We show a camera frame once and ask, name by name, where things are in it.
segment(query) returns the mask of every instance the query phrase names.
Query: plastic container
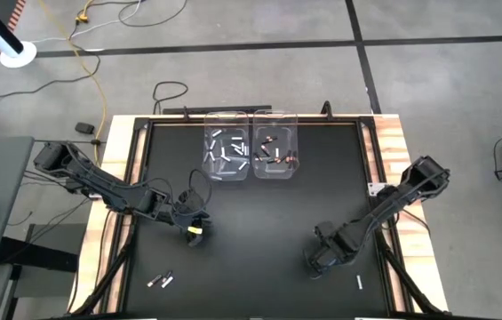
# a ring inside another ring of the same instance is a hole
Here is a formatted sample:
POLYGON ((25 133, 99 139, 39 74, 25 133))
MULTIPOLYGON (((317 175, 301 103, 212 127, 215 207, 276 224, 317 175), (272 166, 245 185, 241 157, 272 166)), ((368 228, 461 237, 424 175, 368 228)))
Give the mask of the plastic container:
POLYGON ((251 167, 247 114, 212 112, 204 123, 203 169, 213 180, 244 180, 251 167))
POLYGON ((252 122, 252 167, 261 179, 289 179, 299 167, 298 116, 259 110, 252 122))

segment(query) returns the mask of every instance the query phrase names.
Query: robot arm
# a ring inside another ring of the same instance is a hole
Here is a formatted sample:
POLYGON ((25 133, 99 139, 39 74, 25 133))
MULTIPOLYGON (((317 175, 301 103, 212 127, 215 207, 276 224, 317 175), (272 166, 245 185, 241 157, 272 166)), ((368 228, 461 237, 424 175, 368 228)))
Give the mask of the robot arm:
POLYGON ((74 186, 68 188, 70 192, 80 190, 86 196, 90 193, 101 195, 107 208, 113 212, 134 214, 179 227, 186 231, 190 246, 201 242, 203 227, 211 224, 207 220, 209 214, 204 211, 207 201, 191 187, 174 203, 169 193, 149 187, 149 181, 129 185, 102 171, 86 156, 82 156, 73 144, 46 143, 34 159, 34 165, 38 171, 54 178, 74 181, 74 186))
POLYGON ((329 221, 315 226, 320 241, 310 254, 306 252, 307 265, 314 271, 312 277, 327 272, 330 267, 351 264, 363 248, 371 233, 399 212, 405 205, 440 195, 448 186, 450 171, 443 169, 430 156, 419 158, 402 173, 402 182, 379 191, 380 204, 359 220, 334 228, 329 221))

